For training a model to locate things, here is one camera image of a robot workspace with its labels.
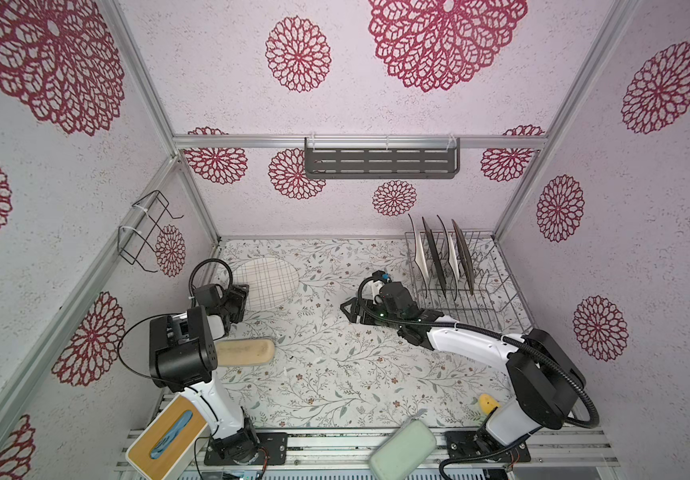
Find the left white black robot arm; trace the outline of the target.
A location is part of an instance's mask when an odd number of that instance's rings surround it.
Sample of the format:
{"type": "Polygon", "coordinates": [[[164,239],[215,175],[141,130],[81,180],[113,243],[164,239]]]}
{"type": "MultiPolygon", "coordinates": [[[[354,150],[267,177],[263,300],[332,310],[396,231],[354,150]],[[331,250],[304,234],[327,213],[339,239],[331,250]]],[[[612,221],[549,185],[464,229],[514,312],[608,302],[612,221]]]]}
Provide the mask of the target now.
{"type": "Polygon", "coordinates": [[[207,258],[191,272],[188,289],[191,305],[185,312],[153,315],[129,328],[148,326],[149,372],[127,370],[152,380],[159,388],[183,394],[205,418],[210,445],[219,458],[247,464],[261,451],[260,440],[250,417],[231,398],[215,371],[220,366],[216,342],[243,321],[249,288],[234,281],[227,262],[207,258]],[[210,264],[225,269],[227,286],[193,284],[196,273],[210,264]]]}

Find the round plaid white plate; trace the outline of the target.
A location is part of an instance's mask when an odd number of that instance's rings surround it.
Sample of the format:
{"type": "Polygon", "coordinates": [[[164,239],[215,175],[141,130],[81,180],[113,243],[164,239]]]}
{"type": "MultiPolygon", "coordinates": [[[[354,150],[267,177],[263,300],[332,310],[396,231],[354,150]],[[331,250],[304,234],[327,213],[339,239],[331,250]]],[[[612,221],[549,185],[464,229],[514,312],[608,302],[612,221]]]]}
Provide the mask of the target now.
{"type": "Polygon", "coordinates": [[[299,274],[288,261],[276,257],[254,259],[241,265],[236,280],[249,287],[246,308],[265,311],[283,305],[297,291],[299,274]]]}

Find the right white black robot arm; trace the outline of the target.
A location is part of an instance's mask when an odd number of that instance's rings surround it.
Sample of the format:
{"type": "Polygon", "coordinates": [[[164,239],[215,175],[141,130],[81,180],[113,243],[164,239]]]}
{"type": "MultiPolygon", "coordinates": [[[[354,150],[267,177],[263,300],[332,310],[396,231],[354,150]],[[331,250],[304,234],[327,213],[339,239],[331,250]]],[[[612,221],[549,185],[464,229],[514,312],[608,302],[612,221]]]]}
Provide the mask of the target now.
{"type": "Polygon", "coordinates": [[[410,345],[460,355],[508,376],[512,398],[464,440],[472,451],[451,455],[448,464],[503,460],[541,429],[593,429],[600,423],[583,374],[544,330],[504,334],[460,322],[420,307],[383,271],[364,279],[340,310],[352,324],[392,328],[410,345]]]}

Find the square white plate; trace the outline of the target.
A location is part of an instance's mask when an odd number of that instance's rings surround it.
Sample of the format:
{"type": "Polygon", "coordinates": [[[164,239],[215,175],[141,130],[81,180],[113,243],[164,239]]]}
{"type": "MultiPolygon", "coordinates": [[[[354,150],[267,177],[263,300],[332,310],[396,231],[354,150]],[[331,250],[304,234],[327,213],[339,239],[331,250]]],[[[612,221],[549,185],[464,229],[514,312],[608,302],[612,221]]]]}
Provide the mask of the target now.
{"type": "Polygon", "coordinates": [[[456,245],[453,240],[452,233],[447,229],[446,225],[444,224],[444,221],[441,219],[440,216],[437,216],[437,218],[442,227],[447,249],[447,263],[452,273],[452,279],[449,282],[449,290],[452,292],[453,299],[456,300],[458,298],[458,284],[460,280],[460,270],[457,258],[456,245]]]}

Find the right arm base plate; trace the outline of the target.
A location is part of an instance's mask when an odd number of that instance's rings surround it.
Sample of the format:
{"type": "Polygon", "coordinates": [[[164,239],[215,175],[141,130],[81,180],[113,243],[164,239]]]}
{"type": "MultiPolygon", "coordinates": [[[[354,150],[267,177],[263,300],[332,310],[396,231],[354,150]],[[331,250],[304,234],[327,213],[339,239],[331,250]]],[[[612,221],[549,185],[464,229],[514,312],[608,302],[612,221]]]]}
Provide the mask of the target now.
{"type": "Polygon", "coordinates": [[[519,463],[530,462],[531,454],[525,443],[512,445],[508,450],[478,430],[447,431],[444,433],[450,459],[474,457],[474,462],[519,463]]]}

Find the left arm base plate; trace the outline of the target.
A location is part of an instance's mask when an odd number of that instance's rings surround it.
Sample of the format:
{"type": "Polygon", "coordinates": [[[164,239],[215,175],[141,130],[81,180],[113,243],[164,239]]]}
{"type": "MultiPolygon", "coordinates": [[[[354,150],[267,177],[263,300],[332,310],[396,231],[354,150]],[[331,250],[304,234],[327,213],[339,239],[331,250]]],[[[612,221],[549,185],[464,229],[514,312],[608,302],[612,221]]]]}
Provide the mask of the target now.
{"type": "Polygon", "coordinates": [[[203,463],[206,466],[284,465],[289,435],[286,432],[239,432],[227,439],[211,441],[203,463]]]}

